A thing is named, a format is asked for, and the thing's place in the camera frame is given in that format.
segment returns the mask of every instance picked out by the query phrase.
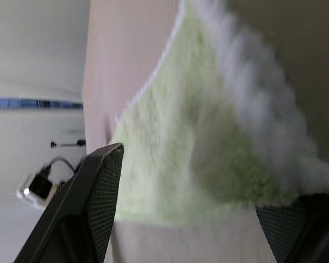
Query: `light green fluffy towel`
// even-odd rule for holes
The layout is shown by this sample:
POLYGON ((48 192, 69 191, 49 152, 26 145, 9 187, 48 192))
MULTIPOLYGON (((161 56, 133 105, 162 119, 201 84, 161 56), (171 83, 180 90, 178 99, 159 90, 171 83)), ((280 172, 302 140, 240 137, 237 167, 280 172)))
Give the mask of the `light green fluffy towel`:
MULTIPOLYGON (((215 15, 216 7, 200 4, 199 10, 212 11, 209 19, 215 15)), ((239 105, 228 88, 233 77, 227 79, 225 65, 217 61, 214 27, 191 1, 181 8, 158 73, 125 111, 112 138, 125 147, 116 220, 195 224, 255 204, 289 203, 295 195, 282 193, 273 160, 256 150, 263 147, 254 142, 254 131, 237 117, 239 105)), ((229 27, 238 25, 220 10, 229 27)))

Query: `white wall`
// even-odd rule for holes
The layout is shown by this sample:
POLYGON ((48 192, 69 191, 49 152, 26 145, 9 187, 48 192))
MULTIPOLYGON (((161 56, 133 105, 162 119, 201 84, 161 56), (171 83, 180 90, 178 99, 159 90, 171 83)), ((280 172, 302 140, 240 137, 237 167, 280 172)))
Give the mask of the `white wall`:
MULTIPOLYGON (((0 263, 14 261, 42 213, 17 200, 16 188, 53 157, 76 165, 85 148, 50 149, 50 142, 83 138, 82 111, 0 111, 0 263)), ((60 163, 52 169, 54 179, 71 175, 60 163)))
POLYGON ((81 100, 89 0, 0 0, 0 96, 81 100))

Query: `fluffy fabric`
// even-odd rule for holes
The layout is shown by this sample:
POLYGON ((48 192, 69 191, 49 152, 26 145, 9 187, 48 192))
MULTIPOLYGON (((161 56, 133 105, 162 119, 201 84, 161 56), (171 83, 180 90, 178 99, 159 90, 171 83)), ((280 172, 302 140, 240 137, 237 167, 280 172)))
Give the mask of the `fluffy fabric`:
POLYGON ((121 117, 116 219, 193 224, 329 191, 282 70, 224 4, 197 1, 199 15, 182 3, 158 71, 121 117))

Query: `black cable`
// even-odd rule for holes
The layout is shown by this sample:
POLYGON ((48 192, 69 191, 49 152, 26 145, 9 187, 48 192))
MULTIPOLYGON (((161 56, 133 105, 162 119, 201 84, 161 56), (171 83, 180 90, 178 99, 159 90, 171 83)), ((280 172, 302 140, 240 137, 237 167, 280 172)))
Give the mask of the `black cable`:
POLYGON ((73 167, 73 165, 69 161, 67 161, 64 157, 60 157, 60 156, 52 159, 51 162, 49 163, 48 167, 51 167, 54 163, 56 163, 58 161, 65 163, 73 171, 73 173, 77 172, 76 169, 73 167))

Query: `mesh texture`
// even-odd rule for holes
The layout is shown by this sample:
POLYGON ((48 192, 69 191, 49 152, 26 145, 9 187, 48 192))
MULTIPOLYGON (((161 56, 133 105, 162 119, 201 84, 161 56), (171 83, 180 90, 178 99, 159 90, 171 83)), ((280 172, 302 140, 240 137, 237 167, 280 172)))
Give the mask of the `mesh texture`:
POLYGON ((259 223, 277 263, 285 263, 307 225, 307 213, 297 202, 285 208, 256 209, 259 223))
POLYGON ((99 263, 103 263, 115 219, 122 151, 105 158, 95 182, 86 211, 99 263))

